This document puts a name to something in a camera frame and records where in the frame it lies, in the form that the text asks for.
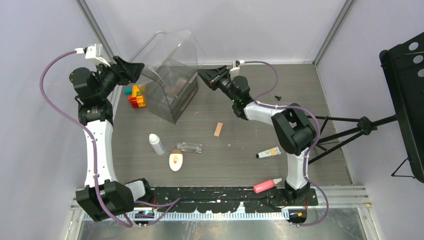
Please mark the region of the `clear acrylic drawer organizer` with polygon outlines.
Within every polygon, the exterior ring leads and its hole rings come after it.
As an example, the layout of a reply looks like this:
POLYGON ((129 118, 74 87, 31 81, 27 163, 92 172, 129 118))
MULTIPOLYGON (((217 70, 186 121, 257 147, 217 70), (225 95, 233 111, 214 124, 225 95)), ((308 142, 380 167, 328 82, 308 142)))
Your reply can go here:
POLYGON ((206 58, 189 30, 157 31, 129 60, 144 64, 137 83, 148 110, 175 124, 199 89, 206 58))

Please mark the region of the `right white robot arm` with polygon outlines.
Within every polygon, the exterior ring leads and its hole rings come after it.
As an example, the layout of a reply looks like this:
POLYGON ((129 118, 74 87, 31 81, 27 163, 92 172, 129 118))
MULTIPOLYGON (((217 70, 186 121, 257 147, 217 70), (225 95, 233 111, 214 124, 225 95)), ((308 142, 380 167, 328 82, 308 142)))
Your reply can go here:
POLYGON ((232 68, 199 69, 197 75, 213 91, 221 90, 230 100, 234 114, 246 121, 258 121, 274 127, 278 142, 287 154, 288 173, 284 181, 285 198, 299 205, 310 189, 308 159, 320 135, 319 123, 309 120, 312 113, 298 104, 279 106, 255 100, 250 95, 246 77, 240 75, 243 63, 234 61, 232 68))

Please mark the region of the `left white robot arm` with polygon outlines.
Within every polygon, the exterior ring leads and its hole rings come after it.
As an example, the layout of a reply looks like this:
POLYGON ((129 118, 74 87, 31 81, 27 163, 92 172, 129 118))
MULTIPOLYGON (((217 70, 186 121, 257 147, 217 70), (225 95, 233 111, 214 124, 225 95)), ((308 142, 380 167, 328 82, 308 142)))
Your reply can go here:
POLYGON ((154 199, 145 178, 120 183, 114 170, 114 114, 108 96, 116 86, 136 83, 145 65, 119 56, 113 60, 99 63, 95 71, 79 67, 69 74, 78 103, 77 123, 83 129, 87 146, 86 178, 84 188, 76 191, 76 202, 95 222, 130 213, 136 203, 148 207, 154 199))

